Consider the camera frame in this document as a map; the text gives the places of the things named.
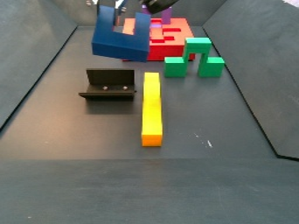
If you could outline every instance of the blue block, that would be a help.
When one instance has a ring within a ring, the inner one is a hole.
[[[114,13],[114,8],[99,6],[93,53],[110,58],[146,62],[150,53],[151,16],[135,14],[135,35],[130,35],[114,31]]]

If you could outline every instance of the gray floor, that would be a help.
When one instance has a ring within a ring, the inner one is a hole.
[[[4,224],[298,224],[299,165],[274,159],[0,164]]]
[[[225,70],[219,79],[163,77],[163,62],[93,56],[93,27],[81,27],[0,133],[2,159],[274,158],[273,150]],[[195,36],[203,37],[201,27]],[[134,101],[86,101],[86,68],[135,69]],[[161,72],[163,147],[142,147],[145,72]]]
[[[91,35],[77,30],[0,133],[0,223],[297,224],[299,165],[275,157],[229,72],[201,79],[193,62],[186,79],[162,76],[163,147],[143,148],[143,74],[163,63],[91,56]],[[81,98],[87,67],[134,68],[135,100]]]

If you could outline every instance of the white speck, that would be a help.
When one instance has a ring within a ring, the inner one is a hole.
[[[210,145],[210,147],[213,148],[213,145],[211,145],[211,141],[209,140],[209,145]]]

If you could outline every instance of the purple object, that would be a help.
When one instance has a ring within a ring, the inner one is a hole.
[[[151,15],[149,9],[146,8],[146,6],[143,5],[143,13]],[[163,10],[162,12],[162,18],[163,18],[163,25],[169,25],[171,23],[171,18],[173,18],[173,13],[174,13],[174,9],[173,7],[170,7],[169,9]]]
[[[171,23],[174,9],[170,7],[163,11],[163,25],[169,25]]]

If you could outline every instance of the green block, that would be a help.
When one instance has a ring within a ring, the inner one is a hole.
[[[189,62],[182,57],[166,57],[165,58],[165,77],[185,77],[187,74]]]
[[[209,53],[211,50],[211,39],[187,38],[185,40],[185,46],[187,46],[189,51],[191,51],[193,53]]]
[[[205,77],[221,77],[222,70],[226,63],[222,57],[209,57],[206,63],[201,63],[199,76]]]

